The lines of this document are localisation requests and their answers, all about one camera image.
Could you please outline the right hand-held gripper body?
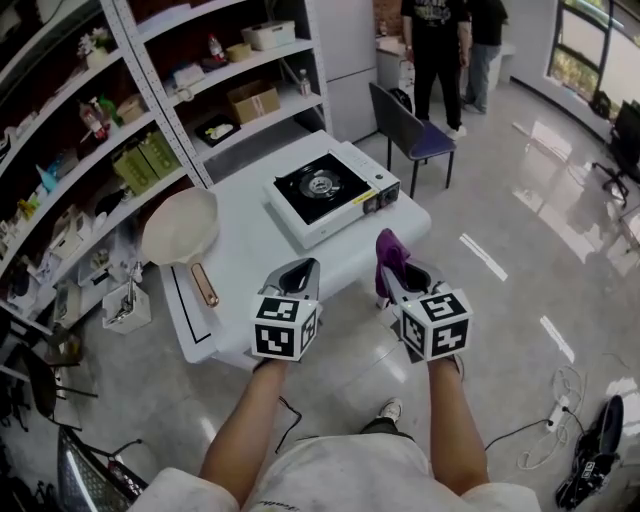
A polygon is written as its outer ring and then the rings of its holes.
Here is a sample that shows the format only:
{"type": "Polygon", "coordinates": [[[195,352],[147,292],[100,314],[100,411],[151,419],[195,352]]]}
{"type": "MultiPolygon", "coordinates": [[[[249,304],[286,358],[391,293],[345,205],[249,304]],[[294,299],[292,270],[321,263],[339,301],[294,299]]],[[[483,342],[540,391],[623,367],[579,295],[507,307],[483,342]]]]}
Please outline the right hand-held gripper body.
{"type": "Polygon", "coordinates": [[[409,259],[404,277],[385,266],[383,282],[394,317],[392,328],[411,361],[434,361],[468,348],[473,310],[463,290],[452,288],[439,269],[409,259]]]}

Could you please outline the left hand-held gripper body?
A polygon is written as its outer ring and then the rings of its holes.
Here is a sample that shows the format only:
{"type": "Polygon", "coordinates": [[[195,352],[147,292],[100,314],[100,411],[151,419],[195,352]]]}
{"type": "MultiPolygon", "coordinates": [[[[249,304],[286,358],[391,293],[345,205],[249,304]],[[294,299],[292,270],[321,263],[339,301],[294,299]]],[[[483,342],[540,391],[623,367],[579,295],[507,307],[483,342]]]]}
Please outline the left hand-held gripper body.
{"type": "Polygon", "coordinates": [[[303,258],[268,275],[251,304],[253,356],[301,359],[318,333],[320,272],[319,261],[303,258]]]}

